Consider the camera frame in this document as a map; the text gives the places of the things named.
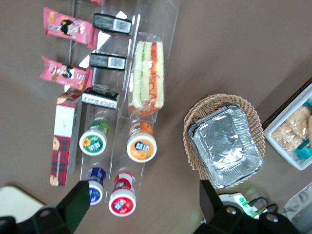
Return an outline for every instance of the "red label yogurt cup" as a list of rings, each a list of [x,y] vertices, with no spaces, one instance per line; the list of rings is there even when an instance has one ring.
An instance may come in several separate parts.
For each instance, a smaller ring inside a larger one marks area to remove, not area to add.
[[[112,214],[118,217],[131,215],[137,206],[137,198],[134,190],[136,179],[130,173],[121,173],[115,178],[113,190],[108,208]]]

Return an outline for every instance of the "barcode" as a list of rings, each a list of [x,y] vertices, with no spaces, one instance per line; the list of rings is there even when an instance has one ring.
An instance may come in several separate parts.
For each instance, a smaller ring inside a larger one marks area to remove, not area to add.
[[[113,31],[121,33],[130,33],[131,23],[121,19],[114,19]]]
[[[125,69],[126,59],[124,58],[115,58],[115,57],[108,57],[108,68],[113,69]]]

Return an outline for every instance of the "food in container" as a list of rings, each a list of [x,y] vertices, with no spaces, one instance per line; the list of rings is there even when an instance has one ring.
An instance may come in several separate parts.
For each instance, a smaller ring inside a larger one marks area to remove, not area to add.
[[[81,151],[89,156],[97,156],[104,152],[107,142],[107,134],[109,132],[109,125],[96,118],[80,138],[79,146]]]
[[[188,136],[217,189],[253,175],[263,164],[247,117],[236,104],[190,124]]]
[[[121,173],[115,178],[115,188],[110,196],[109,210],[112,214],[125,217],[131,215],[137,206],[136,179],[131,173]]]
[[[137,122],[130,128],[129,134],[128,156],[135,162],[150,161],[157,151],[152,127],[148,123]]]
[[[161,41],[139,41],[130,81],[129,110],[150,115],[164,105],[164,54]]]
[[[105,177],[106,172],[100,167],[94,167],[88,171],[87,180],[89,181],[90,205],[96,205],[102,200]]]

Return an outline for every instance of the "cookie box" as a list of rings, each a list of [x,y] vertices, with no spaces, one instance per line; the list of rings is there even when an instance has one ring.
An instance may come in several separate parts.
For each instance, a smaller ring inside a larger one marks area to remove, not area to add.
[[[50,175],[52,186],[66,185],[75,169],[81,95],[79,91],[67,91],[57,100]]]

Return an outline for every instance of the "yogurt cup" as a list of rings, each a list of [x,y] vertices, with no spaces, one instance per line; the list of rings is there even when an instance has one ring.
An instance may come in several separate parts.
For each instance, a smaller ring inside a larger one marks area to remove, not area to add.
[[[91,168],[87,173],[91,206],[98,204],[103,199],[105,177],[106,172],[100,167]]]
[[[150,161],[157,151],[152,127],[147,123],[137,122],[130,128],[129,135],[128,156],[135,162]]]
[[[86,155],[97,156],[104,152],[109,125],[102,120],[91,123],[89,130],[82,134],[79,147]]]
[[[112,214],[118,217],[131,215],[137,206],[137,198],[134,190],[136,179],[130,173],[121,173],[115,178],[113,190],[108,208]]]

